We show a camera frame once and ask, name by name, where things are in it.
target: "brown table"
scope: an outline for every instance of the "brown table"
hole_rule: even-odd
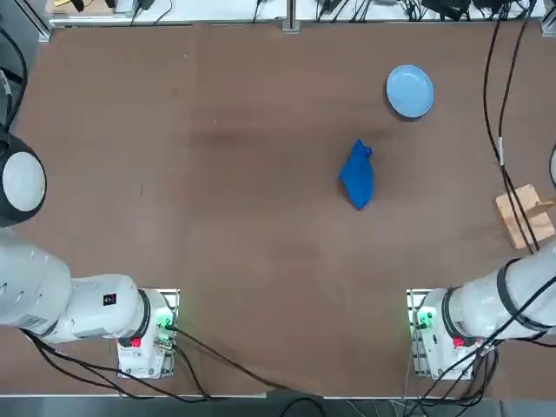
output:
[[[518,255],[494,209],[503,187],[481,108],[492,28],[59,30],[39,49],[17,132],[42,157],[49,194],[17,232],[74,276],[180,288],[180,325],[269,379],[401,396],[406,288],[460,284]],[[494,127],[518,29],[503,24],[493,59]],[[384,80],[402,63],[434,82],[434,106],[417,122],[384,102]],[[555,68],[556,43],[531,24],[506,109],[506,160],[517,186],[545,198]],[[375,197],[361,212],[337,181],[355,139],[374,149]],[[15,329],[1,332],[2,393],[102,392],[50,370]],[[63,349],[116,364],[113,343]],[[264,390],[190,350],[209,392]],[[488,394],[556,399],[549,350],[501,347]],[[429,384],[411,375],[408,393]],[[194,392],[182,366],[161,385]]]

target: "cloth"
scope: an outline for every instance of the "cloth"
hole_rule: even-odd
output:
[[[374,172],[368,160],[372,153],[373,150],[358,139],[340,171],[340,180],[351,203],[358,210],[363,209],[373,198]]]

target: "blue plate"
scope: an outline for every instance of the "blue plate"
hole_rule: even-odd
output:
[[[431,79],[414,65],[401,65],[390,73],[386,94],[394,110],[405,117],[423,116],[434,101]]]

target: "wooden object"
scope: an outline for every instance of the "wooden object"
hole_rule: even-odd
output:
[[[546,211],[553,207],[556,202],[541,202],[539,195],[535,190],[535,187],[531,184],[527,184],[519,189],[516,189],[517,195],[523,205],[523,209],[527,213],[527,218],[529,223],[533,228],[535,237],[537,241],[540,242],[548,237],[554,236],[556,231],[554,230],[553,223],[546,214]],[[523,237],[518,226],[517,221],[521,223],[521,226],[526,234],[527,240],[532,242],[531,233],[529,232],[523,216],[520,215],[520,209],[515,198],[512,196],[513,203],[518,212],[518,220],[513,216],[512,207],[510,201],[507,198],[507,194],[500,195],[496,198],[496,208],[498,213],[502,218],[504,224],[506,224],[507,232],[510,235],[512,244],[516,249],[523,249],[526,247]]]
[[[538,202],[534,205],[533,208],[527,210],[527,217],[535,217],[536,215],[540,215],[542,213],[546,213],[548,210],[553,209],[556,207],[556,199],[547,200],[545,202]]]
[[[79,12],[71,2],[56,6],[55,0],[46,0],[45,10],[51,15],[67,16],[107,16],[114,14],[114,9],[108,7],[104,0],[83,0],[83,2],[85,3],[85,9]]]

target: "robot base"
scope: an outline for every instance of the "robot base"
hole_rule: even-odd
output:
[[[432,291],[415,289],[407,291],[407,311],[412,334],[412,353],[415,373],[438,379],[455,362],[470,354],[477,344],[470,347],[455,346],[454,339],[447,333],[442,319],[442,299],[446,290]],[[457,380],[473,362],[474,356],[450,370],[442,380]],[[460,378],[470,380],[472,369]]]
[[[175,332],[164,328],[175,324],[179,305],[179,289],[144,289],[149,298],[151,311],[146,334],[132,342],[134,346],[117,345],[118,368],[137,378],[156,379],[174,373]]]

